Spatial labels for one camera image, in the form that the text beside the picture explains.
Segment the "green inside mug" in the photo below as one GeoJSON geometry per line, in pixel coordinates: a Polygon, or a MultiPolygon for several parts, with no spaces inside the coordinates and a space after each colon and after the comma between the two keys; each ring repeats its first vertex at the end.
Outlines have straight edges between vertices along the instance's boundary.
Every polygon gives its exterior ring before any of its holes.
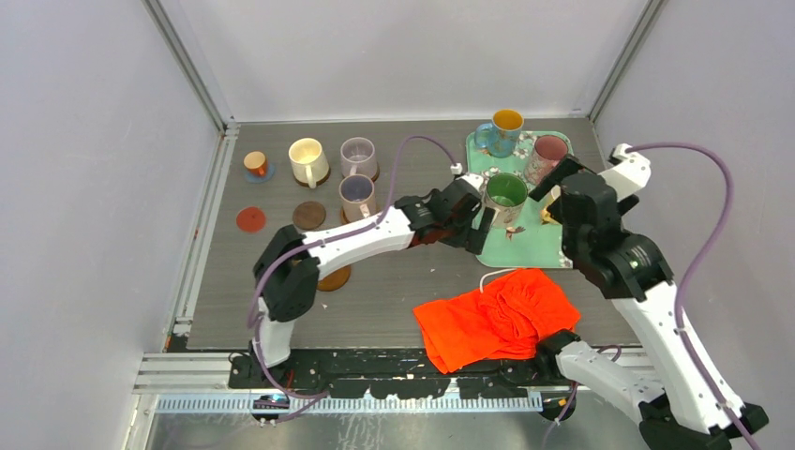
{"type": "Polygon", "coordinates": [[[501,172],[489,177],[484,192],[484,206],[494,211],[491,227],[507,229],[514,226],[528,195],[524,180],[513,173],[501,172]]]}

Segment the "pink mug purple inside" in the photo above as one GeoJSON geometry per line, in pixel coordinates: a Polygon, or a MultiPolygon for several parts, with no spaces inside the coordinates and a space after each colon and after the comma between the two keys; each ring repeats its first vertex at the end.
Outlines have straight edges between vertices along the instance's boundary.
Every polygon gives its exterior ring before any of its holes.
{"type": "Polygon", "coordinates": [[[344,178],[338,186],[341,208],[351,222],[363,218],[371,218],[378,212],[373,181],[363,174],[354,174],[344,178]]]}

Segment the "lilac ceramic mug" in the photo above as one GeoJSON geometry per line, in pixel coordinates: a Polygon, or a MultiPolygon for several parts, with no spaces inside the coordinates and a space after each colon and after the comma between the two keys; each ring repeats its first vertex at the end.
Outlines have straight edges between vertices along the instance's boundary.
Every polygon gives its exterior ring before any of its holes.
{"type": "Polygon", "coordinates": [[[339,155],[344,178],[363,174],[371,180],[376,172],[376,166],[379,165],[374,143],[364,137],[352,137],[346,140],[340,146],[339,155]]]}

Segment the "dark walnut round coaster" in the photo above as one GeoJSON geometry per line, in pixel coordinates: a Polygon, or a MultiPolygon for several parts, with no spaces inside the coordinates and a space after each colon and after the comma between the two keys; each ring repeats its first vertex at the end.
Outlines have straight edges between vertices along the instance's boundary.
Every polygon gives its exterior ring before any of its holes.
{"type": "Polygon", "coordinates": [[[292,212],[292,223],[295,227],[312,231],[318,229],[326,219],[325,207],[315,201],[299,203],[292,212]]]}

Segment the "cream white mug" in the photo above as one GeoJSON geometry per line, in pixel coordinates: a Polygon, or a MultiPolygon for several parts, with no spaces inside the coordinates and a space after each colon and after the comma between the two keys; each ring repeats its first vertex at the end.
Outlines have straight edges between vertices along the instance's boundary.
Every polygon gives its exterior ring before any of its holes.
{"type": "Polygon", "coordinates": [[[301,166],[312,167],[318,172],[330,170],[322,144],[313,138],[302,138],[295,141],[289,148],[288,157],[292,168],[292,176],[293,170],[301,166]]]}

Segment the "red round coaster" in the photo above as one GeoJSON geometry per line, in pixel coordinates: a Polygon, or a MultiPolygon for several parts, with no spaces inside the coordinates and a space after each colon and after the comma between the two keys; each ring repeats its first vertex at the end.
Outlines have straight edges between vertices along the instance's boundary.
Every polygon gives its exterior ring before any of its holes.
{"type": "Polygon", "coordinates": [[[240,210],[235,218],[237,228],[244,233],[258,233],[267,223],[263,210],[256,206],[249,206],[240,210]]]}

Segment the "small tan cup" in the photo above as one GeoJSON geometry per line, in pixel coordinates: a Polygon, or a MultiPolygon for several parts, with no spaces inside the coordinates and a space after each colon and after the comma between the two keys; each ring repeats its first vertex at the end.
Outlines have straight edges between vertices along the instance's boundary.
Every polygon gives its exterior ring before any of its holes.
{"type": "Polygon", "coordinates": [[[265,175],[268,159],[265,153],[253,151],[246,154],[243,160],[244,167],[256,175],[265,175]]]}

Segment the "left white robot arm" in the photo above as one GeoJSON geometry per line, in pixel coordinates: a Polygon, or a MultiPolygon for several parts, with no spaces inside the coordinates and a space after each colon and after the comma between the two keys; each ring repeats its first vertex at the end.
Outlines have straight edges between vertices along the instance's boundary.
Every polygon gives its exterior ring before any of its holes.
{"type": "Polygon", "coordinates": [[[295,321],[313,306],[317,285],[339,269],[383,253],[442,243],[478,255],[494,212],[482,205],[485,178],[467,172],[424,197],[406,196],[381,213],[319,232],[279,229],[255,263],[248,327],[256,358],[251,373],[266,387],[287,378],[295,321]]]}

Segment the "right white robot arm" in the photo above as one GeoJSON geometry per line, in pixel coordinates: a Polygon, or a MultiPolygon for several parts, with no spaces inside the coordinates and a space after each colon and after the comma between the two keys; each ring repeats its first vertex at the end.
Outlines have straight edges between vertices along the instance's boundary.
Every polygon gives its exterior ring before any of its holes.
{"type": "Polygon", "coordinates": [[[619,366],[569,330],[537,344],[535,370],[546,383],[567,379],[591,388],[637,424],[651,449],[728,449],[769,417],[733,392],[677,311],[678,289],[659,247],[622,225],[650,175],[639,157],[593,172],[569,156],[530,196],[555,194],[548,212],[562,225],[564,255],[629,323],[657,380],[619,366]]]}

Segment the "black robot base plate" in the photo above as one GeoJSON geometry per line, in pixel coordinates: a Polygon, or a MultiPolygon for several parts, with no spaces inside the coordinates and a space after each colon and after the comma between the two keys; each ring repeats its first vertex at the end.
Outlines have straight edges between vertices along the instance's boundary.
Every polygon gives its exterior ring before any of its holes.
{"type": "Polygon", "coordinates": [[[571,392],[574,383],[534,359],[487,359],[443,373],[427,353],[408,349],[298,349],[264,371],[254,351],[232,352],[231,389],[285,388],[301,399],[440,398],[457,390],[464,399],[521,398],[532,390],[571,392]]]}

